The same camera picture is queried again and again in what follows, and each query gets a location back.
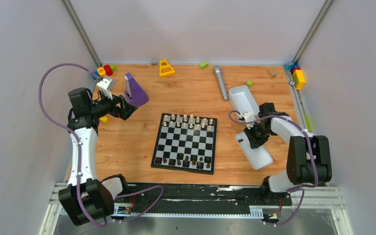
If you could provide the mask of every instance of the gray floor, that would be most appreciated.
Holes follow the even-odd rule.
[[[282,210],[287,219],[291,209]],[[128,223],[109,223],[107,228],[95,228],[92,224],[76,227],[67,216],[59,218],[55,235],[222,235],[222,234],[270,234],[270,235],[336,235],[330,210],[300,209],[291,222],[272,228],[256,219],[207,219],[207,218],[157,218],[141,217]]]

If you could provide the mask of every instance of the chessboard border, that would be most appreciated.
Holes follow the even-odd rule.
[[[205,170],[201,170],[201,169],[185,169],[185,168],[178,167],[178,166],[171,166],[171,165],[166,166],[166,165],[156,165],[155,164],[155,153],[156,153],[156,150],[158,148],[159,138],[161,137],[162,120],[164,119],[165,115],[168,115],[169,118],[171,116],[171,114],[167,114],[167,113],[162,113],[162,115],[161,115],[161,121],[159,122],[159,128],[158,128],[158,133],[157,133],[157,137],[156,137],[155,147],[153,149],[152,162],[150,164],[151,168],[160,168],[160,169],[166,169],[166,170],[182,170],[182,171],[188,171],[188,172],[193,172],[193,173],[214,175],[215,145],[217,143],[217,119],[216,118],[212,118],[213,121],[214,121],[214,136],[212,138],[212,143],[213,143],[212,159],[214,161],[211,162],[211,170],[210,171],[205,171]],[[209,117],[200,117],[200,119],[204,119],[204,118],[210,120]]]

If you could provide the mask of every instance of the wooden tabletop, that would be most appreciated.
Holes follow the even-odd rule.
[[[121,173],[128,182],[260,185],[264,177],[285,170],[288,145],[278,136],[270,137],[264,145],[273,163],[253,170],[235,139],[245,125],[229,120],[232,107],[221,98],[212,66],[204,70],[197,65],[173,68],[174,76],[159,78],[157,65],[117,65],[117,72],[111,76],[117,82],[113,94],[123,94],[126,89],[123,77],[130,72],[148,94],[149,102],[126,121],[108,115],[110,123],[100,123],[96,148],[100,180]],[[258,105],[273,102],[277,111],[287,112],[297,120],[282,67],[223,66],[222,69],[227,91],[251,80],[250,91]],[[268,69],[275,70],[277,76],[270,78]],[[214,175],[151,168],[162,113],[218,119]]]

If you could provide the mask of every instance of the wall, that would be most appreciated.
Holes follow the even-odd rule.
[[[0,0],[0,234],[37,234],[54,184],[65,178],[69,135],[37,99],[43,74],[63,62],[93,67],[59,0]],[[44,83],[44,106],[67,124],[67,92],[93,84],[80,69],[60,68]]]
[[[324,0],[71,0],[103,63],[290,62]]]
[[[335,1],[300,65],[354,234],[376,234],[376,1]]]

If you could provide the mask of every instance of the chessboard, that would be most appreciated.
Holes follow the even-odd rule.
[[[217,119],[162,114],[151,167],[214,174]]]

